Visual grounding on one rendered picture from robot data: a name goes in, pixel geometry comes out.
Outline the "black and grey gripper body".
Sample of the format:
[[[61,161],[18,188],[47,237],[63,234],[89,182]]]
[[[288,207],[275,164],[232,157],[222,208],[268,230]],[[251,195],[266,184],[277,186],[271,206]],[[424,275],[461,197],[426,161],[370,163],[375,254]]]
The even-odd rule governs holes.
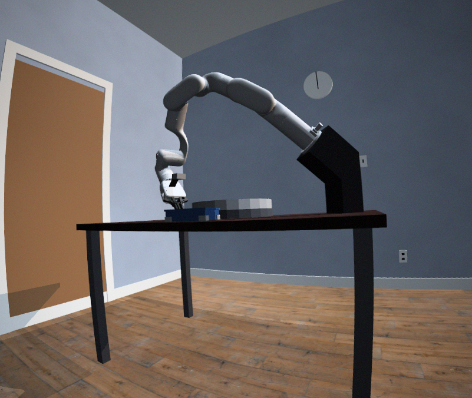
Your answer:
[[[166,195],[167,199],[171,199],[172,197],[174,197],[177,202],[179,197],[186,197],[186,194],[182,186],[179,184],[179,182],[177,182],[175,187],[169,187],[171,179],[172,178],[166,178],[164,181],[161,182],[160,194],[161,194],[162,200],[164,199],[163,198],[164,195]]]

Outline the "blue tray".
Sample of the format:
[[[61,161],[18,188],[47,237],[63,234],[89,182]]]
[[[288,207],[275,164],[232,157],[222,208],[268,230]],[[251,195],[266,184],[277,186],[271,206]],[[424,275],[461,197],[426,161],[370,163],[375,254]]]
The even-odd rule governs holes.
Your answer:
[[[165,222],[220,220],[220,208],[185,208],[164,210]]]

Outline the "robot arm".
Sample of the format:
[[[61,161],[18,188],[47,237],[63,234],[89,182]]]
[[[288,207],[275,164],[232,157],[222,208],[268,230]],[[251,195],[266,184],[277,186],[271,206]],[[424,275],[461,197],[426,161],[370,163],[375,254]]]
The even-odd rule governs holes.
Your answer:
[[[275,100],[268,90],[252,82],[242,78],[228,77],[218,72],[212,72],[203,77],[192,74],[181,80],[163,98],[163,104],[168,109],[165,128],[177,135],[180,141],[180,149],[179,151],[158,150],[155,172],[160,183],[166,178],[172,178],[169,187],[175,187],[179,180],[186,179],[186,174],[173,174],[170,166],[180,167],[186,161],[188,142],[183,132],[183,126],[188,100],[194,96],[203,97],[210,92],[228,97],[232,101],[255,111],[300,147],[302,149],[301,154],[306,153],[322,133],[319,131],[323,126],[321,123],[316,127],[308,126],[293,112]]]

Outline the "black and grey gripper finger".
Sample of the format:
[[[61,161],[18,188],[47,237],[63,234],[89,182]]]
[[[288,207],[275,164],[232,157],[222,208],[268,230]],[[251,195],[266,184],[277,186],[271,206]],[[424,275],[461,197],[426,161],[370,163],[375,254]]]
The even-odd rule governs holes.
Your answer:
[[[186,197],[179,197],[179,199],[177,200],[177,202],[178,202],[181,209],[184,209],[183,203],[186,203],[187,201],[188,201],[188,199]]]
[[[174,209],[181,209],[174,197],[172,197],[171,199],[167,199],[166,195],[164,195],[164,202],[171,204]]]

